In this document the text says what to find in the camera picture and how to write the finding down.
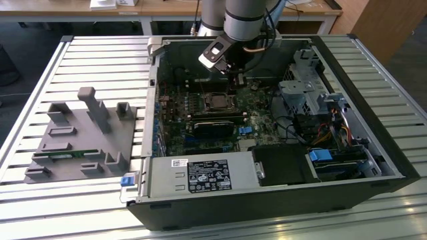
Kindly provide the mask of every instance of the metal table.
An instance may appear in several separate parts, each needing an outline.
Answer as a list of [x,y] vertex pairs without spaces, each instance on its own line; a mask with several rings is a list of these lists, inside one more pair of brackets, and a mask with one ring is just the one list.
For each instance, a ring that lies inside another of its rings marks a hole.
[[[96,88],[106,107],[137,107],[130,169],[140,166],[149,76],[148,37],[74,37],[58,44],[0,150],[1,239],[390,239],[427,233],[427,115],[361,45],[346,36],[321,37],[420,176],[396,192],[349,210],[149,231],[120,202],[120,178],[23,184],[23,172],[49,118],[49,103],[70,109],[82,86]],[[326,75],[334,91],[333,77]]]

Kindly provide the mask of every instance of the power supply label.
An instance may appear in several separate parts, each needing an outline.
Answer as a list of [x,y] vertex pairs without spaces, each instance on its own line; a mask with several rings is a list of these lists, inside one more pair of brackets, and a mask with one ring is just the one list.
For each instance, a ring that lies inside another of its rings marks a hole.
[[232,180],[225,159],[188,162],[186,172],[188,191],[192,194],[232,189]]

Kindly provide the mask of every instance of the wooden desk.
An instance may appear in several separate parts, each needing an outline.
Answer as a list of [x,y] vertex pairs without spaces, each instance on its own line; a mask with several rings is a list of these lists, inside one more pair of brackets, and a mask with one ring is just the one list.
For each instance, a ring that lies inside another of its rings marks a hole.
[[[0,0],[0,22],[122,22],[137,21],[144,35],[152,35],[154,21],[192,21],[197,0],[138,0],[136,6],[90,11],[90,0]],[[300,15],[284,9],[280,21],[321,22],[317,33],[330,30],[340,10],[333,10],[322,0],[298,4]]]
[[142,2],[90,11],[90,0],[0,0],[0,22],[141,22]]
[[121,16],[140,15],[144,0],[136,6],[90,11],[90,0],[0,0],[0,16]]
[[[142,0],[140,14],[145,16],[148,22],[156,21],[192,21],[197,0]],[[336,17],[341,15],[341,10],[333,10],[324,0],[313,0],[312,3],[298,4],[297,12],[285,8],[280,17],[280,21],[301,21],[301,22],[321,22],[317,34],[328,34],[332,28]]]

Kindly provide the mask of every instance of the blue clip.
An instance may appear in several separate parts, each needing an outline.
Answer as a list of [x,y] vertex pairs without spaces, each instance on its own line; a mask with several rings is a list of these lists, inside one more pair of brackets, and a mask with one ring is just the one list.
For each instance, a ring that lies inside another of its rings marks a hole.
[[252,127],[250,126],[246,126],[245,128],[244,128],[244,133],[245,134],[249,134],[252,132]]
[[309,159],[312,162],[316,161],[330,161],[332,160],[332,156],[330,156],[330,152],[326,149],[316,149],[312,150],[308,153]]
[[249,134],[252,132],[252,127],[246,126],[246,127],[238,127],[238,134],[244,135],[244,134]]
[[133,176],[122,176],[120,181],[121,187],[129,187],[134,185],[134,177]]

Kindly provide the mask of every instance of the wooden cabinet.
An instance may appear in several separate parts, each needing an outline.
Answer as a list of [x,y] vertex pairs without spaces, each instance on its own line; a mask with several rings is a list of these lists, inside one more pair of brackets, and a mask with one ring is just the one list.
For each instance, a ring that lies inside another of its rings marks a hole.
[[427,0],[334,0],[342,14],[330,34],[354,34],[381,64],[427,14]]

